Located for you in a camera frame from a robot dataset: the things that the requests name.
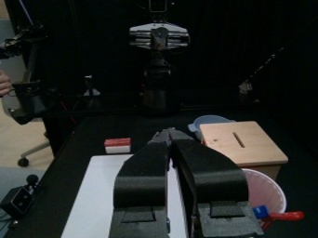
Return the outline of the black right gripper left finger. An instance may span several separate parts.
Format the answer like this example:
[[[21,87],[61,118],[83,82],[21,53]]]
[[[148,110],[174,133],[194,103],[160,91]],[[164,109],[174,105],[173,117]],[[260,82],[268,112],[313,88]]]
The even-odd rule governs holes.
[[[165,129],[121,167],[109,238],[169,238],[169,148]]]

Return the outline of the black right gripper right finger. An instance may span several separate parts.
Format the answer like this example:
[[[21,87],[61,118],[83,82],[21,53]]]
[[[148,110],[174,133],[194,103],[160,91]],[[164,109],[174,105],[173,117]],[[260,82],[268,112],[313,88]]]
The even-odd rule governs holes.
[[[169,134],[189,238],[262,238],[240,166],[185,132],[172,129]]]

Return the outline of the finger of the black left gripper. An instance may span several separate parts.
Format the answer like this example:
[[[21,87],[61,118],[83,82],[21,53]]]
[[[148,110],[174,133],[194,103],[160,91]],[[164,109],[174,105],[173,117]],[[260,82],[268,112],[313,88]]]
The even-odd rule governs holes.
[[[152,47],[154,50],[161,49],[161,34],[158,32],[158,29],[152,29]]]
[[[165,27],[160,28],[160,50],[166,50],[168,48],[168,40],[169,40],[169,29]]]

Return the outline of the bare person hand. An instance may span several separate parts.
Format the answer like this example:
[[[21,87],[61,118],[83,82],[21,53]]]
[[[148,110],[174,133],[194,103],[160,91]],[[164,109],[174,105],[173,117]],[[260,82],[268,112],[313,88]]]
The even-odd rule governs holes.
[[[0,70],[0,98],[5,97],[11,91],[11,80],[7,73]]]

